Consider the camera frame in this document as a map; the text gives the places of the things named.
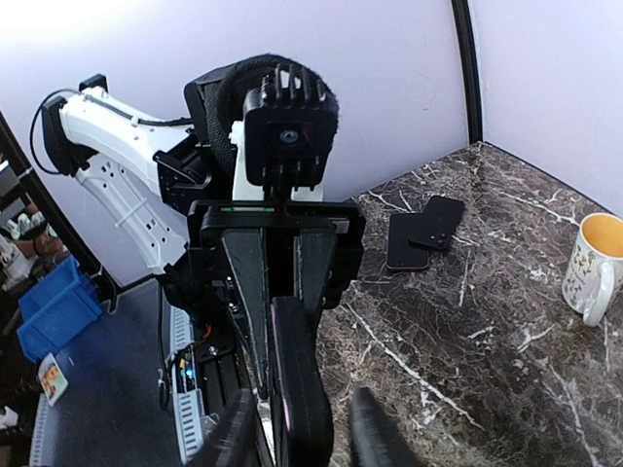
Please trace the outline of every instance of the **marble tabletop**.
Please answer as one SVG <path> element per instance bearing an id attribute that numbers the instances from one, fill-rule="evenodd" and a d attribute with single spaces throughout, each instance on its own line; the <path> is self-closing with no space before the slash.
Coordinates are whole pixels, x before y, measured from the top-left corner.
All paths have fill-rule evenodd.
<path id="1" fill-rule="evenodd" d="M 387 273 L 389 216 L 433 195 L 465 202 L 451 249 L 426 271 Z M 359 280 L 318 333 L 334 465 L 348 465 L 359 385 L 430 466 L 623 465 L 623 301 L 587 328 L 561 294 L 595 203 L 486 144 L 357 201 L 368 219 Z"/>

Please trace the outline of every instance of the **mug handle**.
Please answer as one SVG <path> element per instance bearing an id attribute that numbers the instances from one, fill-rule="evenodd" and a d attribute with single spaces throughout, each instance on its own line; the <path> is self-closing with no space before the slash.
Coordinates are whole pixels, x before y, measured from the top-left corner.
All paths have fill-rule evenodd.
<path id="1" fill-rule="evenodd" d="M 604 261 L 598 267 L 600 275 L 600 288 L 593 304 L 582 313 L 584 324 L 597 326 L 604 317 L 605 309 L 614 293 L 614 267 L 610 261 Z"/>

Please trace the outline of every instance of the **blue plastic bin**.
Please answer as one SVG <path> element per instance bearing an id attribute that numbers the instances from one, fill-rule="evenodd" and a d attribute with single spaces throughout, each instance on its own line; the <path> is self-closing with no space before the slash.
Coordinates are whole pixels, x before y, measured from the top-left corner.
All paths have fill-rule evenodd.
<path id="1" fill-rule="evenodd" d="M 69 257 L 21 300 L 23 325 L 18 329 L 23 354 L 32 362 L 57 353 L 102 312 L 97 289 Z"/>

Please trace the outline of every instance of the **robotic arm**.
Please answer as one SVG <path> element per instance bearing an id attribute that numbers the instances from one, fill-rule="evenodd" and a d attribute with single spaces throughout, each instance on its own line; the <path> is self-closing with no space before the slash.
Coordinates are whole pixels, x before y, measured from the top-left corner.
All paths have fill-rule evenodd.
<path id="1" fill-rule="evenodd" d="M 337 100 L 304 66 L 261 55 L 185 88 L 192 119 L 159 121 L 95 76 L 43 106 L 44 142 L 134 239 L 171 305 L 226 314 L 270 399 L 278 465 L 328 465 L 333 424 L 315 362 L 323 309 L 358 272 L 365 220 L 322 201 Z M 187 216 L 188 241 L 133 184 Z"/>

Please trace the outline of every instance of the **small packet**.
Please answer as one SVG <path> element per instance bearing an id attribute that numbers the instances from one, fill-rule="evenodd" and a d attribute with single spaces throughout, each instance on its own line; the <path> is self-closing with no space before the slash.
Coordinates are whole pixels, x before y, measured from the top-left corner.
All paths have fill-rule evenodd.
<path id="1" fill-rule="evenodd" d="M 69 383 L 51 353 L 42 360 L 37 376 L 50 406 L 53 407 L 58 398 L 65 392 Z"/>

